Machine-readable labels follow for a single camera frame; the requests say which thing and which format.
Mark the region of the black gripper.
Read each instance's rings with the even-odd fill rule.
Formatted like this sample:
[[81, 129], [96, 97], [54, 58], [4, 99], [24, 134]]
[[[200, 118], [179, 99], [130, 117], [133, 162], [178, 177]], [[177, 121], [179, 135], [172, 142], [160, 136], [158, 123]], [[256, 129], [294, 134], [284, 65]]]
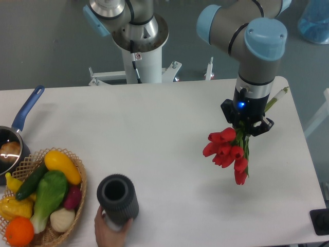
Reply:
[[251, 98], [248, 93], [246, 89], [235, 88], [233, 101], [226, 99], [221, 104], [221, 109], [227, 123], [232, 124], [233, 127], [239, 127], [240, 121], [246, 122], [247, 119], [252, 124], [260, 122], [258, 126], [251, 128], [250, 134], [256, 137], [268, 132], [274, 126], [271, 119], [264, 117], [269, 94]]

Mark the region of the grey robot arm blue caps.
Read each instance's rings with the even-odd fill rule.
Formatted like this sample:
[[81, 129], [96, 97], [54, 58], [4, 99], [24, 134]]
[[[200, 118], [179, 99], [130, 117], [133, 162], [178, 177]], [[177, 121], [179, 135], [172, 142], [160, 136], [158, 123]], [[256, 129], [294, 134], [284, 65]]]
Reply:
[[223, 8], [207, 6], [196, 23], [198, 36], [239, 62], [233, 99], [221, 109], [228, 123], [258, 136], [271, 129], [273, 121], [265, 107], [285, 52], [287, 29], [276, 18], [290, 1], [236, 1]]

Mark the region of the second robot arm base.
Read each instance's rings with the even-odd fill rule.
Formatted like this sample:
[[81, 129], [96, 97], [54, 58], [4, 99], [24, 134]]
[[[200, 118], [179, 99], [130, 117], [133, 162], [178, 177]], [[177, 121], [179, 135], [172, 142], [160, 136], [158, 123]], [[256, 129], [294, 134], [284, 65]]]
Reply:
[[83, 14], [100, 36], [111, 35], [117, 46], [131, 53], [154, 51], [169, 37], [153, 1], [89, 1]]

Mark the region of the bare human hand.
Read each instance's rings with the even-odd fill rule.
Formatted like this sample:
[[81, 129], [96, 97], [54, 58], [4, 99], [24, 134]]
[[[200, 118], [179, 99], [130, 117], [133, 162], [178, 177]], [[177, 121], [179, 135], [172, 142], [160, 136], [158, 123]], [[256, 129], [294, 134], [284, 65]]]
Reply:
[[130, 218], [120, 231], [112, 230], [105, 222], [103, 207], [99, 206], [95, 219], [95, 239], [97, 246], [102, 247], [123, 247], [125, 246], [126, 237], [133, 224], [133, 218]]

